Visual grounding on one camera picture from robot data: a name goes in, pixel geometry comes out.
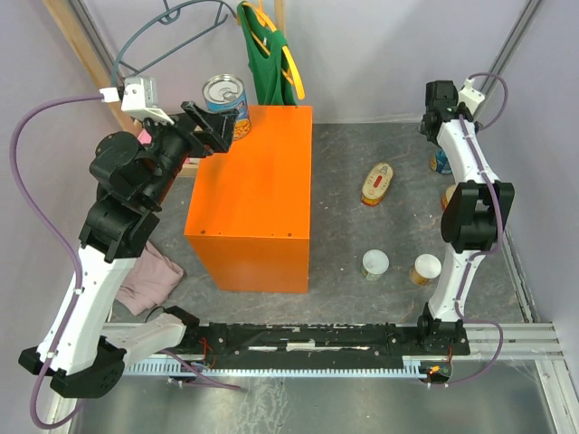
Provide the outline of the blue soup can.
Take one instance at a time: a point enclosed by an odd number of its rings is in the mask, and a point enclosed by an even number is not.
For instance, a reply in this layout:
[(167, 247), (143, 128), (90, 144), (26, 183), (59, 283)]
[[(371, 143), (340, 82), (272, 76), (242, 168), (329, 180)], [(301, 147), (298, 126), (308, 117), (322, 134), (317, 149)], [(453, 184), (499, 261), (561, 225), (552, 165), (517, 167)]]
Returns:
[(231, 74), (213, 76), (204, 84), (202, 92), (206, 105), (211, 111), (238, 110), (234, 140), (239, 140), (249, 134), (251, 130), (249, 106), (244, 84), (239, 78)]

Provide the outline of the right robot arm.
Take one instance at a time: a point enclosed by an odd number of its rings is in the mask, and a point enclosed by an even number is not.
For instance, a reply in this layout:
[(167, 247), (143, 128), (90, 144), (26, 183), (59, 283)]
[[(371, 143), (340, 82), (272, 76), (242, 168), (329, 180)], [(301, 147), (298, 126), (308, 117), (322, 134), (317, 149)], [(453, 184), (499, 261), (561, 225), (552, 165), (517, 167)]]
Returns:
[(446, 154), (455, 190), (441, 217), (447, 250), (434, 294), (415, 331), (415, 343), (427, 354), (468, 354), (463, 311), (481, 262), (501, 248), (515, 197), (513, 184), (499, 181), (467, 119), (464, 104), (431, 105), (421, 132)]

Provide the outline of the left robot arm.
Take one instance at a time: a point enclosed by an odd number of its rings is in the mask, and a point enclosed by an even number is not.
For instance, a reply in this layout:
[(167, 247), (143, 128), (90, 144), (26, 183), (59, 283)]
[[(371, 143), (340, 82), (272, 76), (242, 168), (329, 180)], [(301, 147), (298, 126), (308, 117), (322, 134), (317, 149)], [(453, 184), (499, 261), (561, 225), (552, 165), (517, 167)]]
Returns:
[(145, 119), (148, 146), (119, 131), (96, 147), (90, 173), (98, 182), (97, 200), (72, 255), (70, 287), (45, 339), (18, 359), (29, 373), (49, 376), (51, 388), (63, 398), (100, 398), (133, 364), (167, 348), (189, 353), (199, 345), (199, 320), (180, 307), (129, 332), (103, 331), (121, 283), (157, 227), (161, 204), (185, 160), (226, 153), (233, 143), (237, 109), (210, 112), (192, 101), (181, 109), (166, 124)]

